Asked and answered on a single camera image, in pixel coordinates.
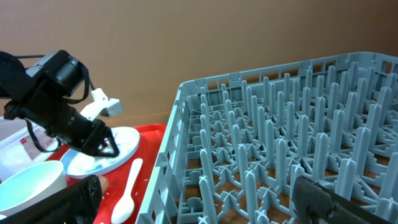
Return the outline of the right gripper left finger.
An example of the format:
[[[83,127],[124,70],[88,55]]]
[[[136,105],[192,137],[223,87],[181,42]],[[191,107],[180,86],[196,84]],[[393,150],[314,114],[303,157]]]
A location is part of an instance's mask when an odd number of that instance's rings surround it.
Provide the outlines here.
[[[93,223],[102,201],[97,175],[73,185],[1,220],[1,224]]]

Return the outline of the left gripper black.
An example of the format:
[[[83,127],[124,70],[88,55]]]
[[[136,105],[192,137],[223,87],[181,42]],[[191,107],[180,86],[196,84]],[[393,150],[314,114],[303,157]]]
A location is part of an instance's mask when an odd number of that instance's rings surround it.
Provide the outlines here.
[[[34,134],[32,123],[46,130],[51,138],[56,138],[60,150],[62,144],[89,156],[116,157],[120,151],[111,129],[99,119],[88,120],[77,110],[66,104],[39,104],[24,108],[24,119],[34,146],[41,152],[44,149]]]

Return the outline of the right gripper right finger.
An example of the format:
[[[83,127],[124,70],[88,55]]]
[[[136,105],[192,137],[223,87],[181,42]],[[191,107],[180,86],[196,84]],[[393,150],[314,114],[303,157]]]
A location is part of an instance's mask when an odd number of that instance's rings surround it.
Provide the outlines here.
[[[292,201],[295,205],[294,213],[300,223],[388,223],[304,176],[295,179]]]

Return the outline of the green bowl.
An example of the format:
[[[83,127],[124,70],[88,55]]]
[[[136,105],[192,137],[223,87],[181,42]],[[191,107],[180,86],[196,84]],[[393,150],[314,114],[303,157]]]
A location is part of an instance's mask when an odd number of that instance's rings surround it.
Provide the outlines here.
[[[9,217],[67,187],[63,164],[45,161],[1,183],[1,215]]]

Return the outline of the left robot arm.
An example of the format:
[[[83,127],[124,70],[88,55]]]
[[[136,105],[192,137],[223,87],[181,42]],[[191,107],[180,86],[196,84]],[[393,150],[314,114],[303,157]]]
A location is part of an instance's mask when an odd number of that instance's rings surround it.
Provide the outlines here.
[[[65,50],[36,55],[37,62],[25,67],[20,56],[1,52],[1,98],[7,99],[4,119],[23,119],[34,146],[40,145],[32,125],[45,129],[48,137],[89,156],[116,157],[119,148],[111,128],[100,119],[86,118],[74,105],[72,94],[84,86],[83,99],[94,88],[88,69]]]

